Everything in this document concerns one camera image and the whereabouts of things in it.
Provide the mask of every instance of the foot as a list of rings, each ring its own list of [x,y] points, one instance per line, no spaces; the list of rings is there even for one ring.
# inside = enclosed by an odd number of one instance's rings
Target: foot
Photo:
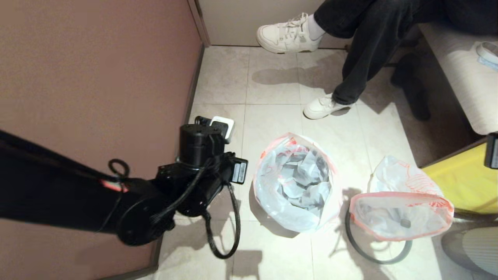
[[[332,94],[317,98],[304,107],[304,115],[312,120],[321,119],[340,109],[351,108],[352,105],[341,105],[332,99]]]
[[[288,22],[261,26],[257,30],[256,39],[267,51],[291,53],[316,51],[322,37],[310,39],[308,14],[302,13]]]

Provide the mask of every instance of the white plastic bag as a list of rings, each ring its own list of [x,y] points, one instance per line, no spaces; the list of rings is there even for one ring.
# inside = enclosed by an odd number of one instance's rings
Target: white plastic bag
[[[351,199],[351,218],[379,240],[412,240],[451,226],[453,204],[422,170],[385,157],[369,182],[369,193]]]
[[[256,170],[256,200],[284,228],[314,232],[339,214],[337,168],[313,140],[283,135],[261,154]]]

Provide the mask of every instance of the trash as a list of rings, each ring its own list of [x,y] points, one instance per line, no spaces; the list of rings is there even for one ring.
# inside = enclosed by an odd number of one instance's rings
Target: trash
[[[314,232],[339,214],[337,169],[311,139],[285,134],[266,148],[256,169],[256,200],[284,228]]]
[[[351,199],[352,220],[383,241],[412,240],[448,230],[453,204],[422,170],[385,157],[369,182],[369,192]]]

